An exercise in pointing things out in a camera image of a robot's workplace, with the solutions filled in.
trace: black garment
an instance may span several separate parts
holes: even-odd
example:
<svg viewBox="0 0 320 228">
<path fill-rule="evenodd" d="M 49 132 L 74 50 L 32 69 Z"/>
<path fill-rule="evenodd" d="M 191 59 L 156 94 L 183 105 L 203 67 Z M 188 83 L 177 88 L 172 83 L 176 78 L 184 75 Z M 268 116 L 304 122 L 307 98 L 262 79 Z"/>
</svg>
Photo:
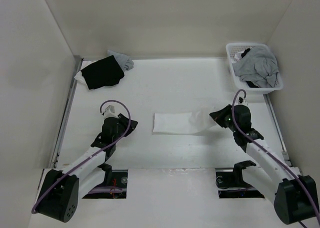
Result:
<svg viewBox="0 0 320 228">
<path fill-rule="evenodd" d="M 245 82 L 246 82 L 246 83 L 248 84 L 248 86 L 251 87 L 251 88 L 260 88 L 260 87 L 258 87 L 258 86 L 255 86 L 254 83 L 251 82 L 251 81 L 245 81 Z"/>
<path fill-rule="evenodd" d="M 249 51 L 250 51 L 250 48 L 247 48 L 247 49 L 241 54 L 241 58 L 243 58 Z"/>
<path fill-rule="evenodd" d="M 89 89 L 114 86 L 125 76 L 113 55 L 90 64 L 81 72 Z"/>
</svg>

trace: beige wall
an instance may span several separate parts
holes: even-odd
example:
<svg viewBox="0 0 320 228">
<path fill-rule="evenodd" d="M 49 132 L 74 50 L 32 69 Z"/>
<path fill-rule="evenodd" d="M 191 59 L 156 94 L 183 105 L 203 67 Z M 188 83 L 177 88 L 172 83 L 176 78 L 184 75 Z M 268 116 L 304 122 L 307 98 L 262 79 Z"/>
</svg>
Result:
<svg viewBox="0 0 320 228">
<path fill-rule="evenodd" d="M 28 227 L 74 58 L 45 0 L 0 0 L 0 227 Z"/>
<path fill-rule="evenodd" d="M 47 0 L 72 52 L 102 57 L 226 56 L 267 42 L 292 0 Z"/>
<path fill-rule="evenodd" d="M 271 99 L 286 147 L 320 194 L 320 0 L 293 0 L 268 45 L 284 82 Z"/>
</svg>

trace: gray garment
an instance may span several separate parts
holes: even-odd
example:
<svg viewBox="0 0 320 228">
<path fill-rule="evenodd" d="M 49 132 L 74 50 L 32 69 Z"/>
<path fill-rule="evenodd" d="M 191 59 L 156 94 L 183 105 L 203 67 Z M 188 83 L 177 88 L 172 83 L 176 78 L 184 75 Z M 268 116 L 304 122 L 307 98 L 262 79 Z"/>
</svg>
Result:
<svg viewBox="0 0 320 228">
<path fill-rule="evenodd" d="M 121 69 L 123 71 L 130 70 L 133 68 L 134 62 L 132 61 L 131 57 L 124 55 L 124 54 L 121 54 L 121 53 L 117 53 L 117 52 L 113 52 L 111 50 L 108 50 L 107 57 L 112 56 L 112 55 L 114 56 L 114 58 L 116 59 L 116 61 L 118 62 L 119 66 L 121 67 Z"/>
<path fill-rule="evenodd" d="M 253 47 L 233 69 L 241 81 L 251 81 L 258 87 L 274 87 L 279 69 L 276 57 L 264 47 Z"/>
</svg>

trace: pile of clothes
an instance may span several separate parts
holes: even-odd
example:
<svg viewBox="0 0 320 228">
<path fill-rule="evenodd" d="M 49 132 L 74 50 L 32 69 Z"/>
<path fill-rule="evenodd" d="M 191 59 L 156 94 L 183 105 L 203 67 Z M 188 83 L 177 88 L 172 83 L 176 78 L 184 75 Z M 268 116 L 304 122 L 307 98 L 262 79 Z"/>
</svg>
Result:
<svg viewBox="0 0 320 228">
<path fill-rule="evenodd" d="M 279 68 L 276 57 L 264 47 L 252 47 L 234 56 L 233 69 L 249 87 L 275 87 Z"/>
<path fill-rule="evenodd" d="M 131 57 L 108 50 L 107 57 L 94 62 L 75 75 L 75 79 L 88 86 L 88 89 L 97 89 L 103 86 L 115 86 L 125 76 L 124 71 L 134 66 Z"/>
</svg>

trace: plastic basket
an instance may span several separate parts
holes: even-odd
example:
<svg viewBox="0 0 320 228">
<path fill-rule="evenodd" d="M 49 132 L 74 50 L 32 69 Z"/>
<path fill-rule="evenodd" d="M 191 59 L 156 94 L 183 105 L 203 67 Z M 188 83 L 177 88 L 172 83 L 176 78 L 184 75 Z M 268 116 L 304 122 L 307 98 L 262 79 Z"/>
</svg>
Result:
<svg viewBox="0 0 320 228">
<path fill-rule="evenodd" d="M 249 42 L 237 42 L 237 43 L 228 43 L 225 48 L 226 48 L 226 53 L 228 55 L 228 61 L 229 61 L 229 67 L 230 67 L 230 73 L 233 77 L 234 85 L 236 86 L 237 89 L 244 89 L 245 91 L 248 92 L 254 92 L 258 94 L 268 94 L 272 91 L 275 90 L 281 90 L 284 87 L 284 84 L 282 82 L 280 73 L 278 73 L 276 81 L 275 81 L 275 86 L 271 88 L 251 88 L 247 85 L 246 82 L 242 82 L 238 76 L 235 75 L 234 67 L 233 67 L 233 62 L 235 62 L 235 54 L 237 52 L 241 52 L 243 50 L 246 50 L 247 48 L 250 47 L 264 47 L 267 50 L 270 51 L 269 47 L 265 44 L 262 43 L 249 43 Z"/>
</svg>

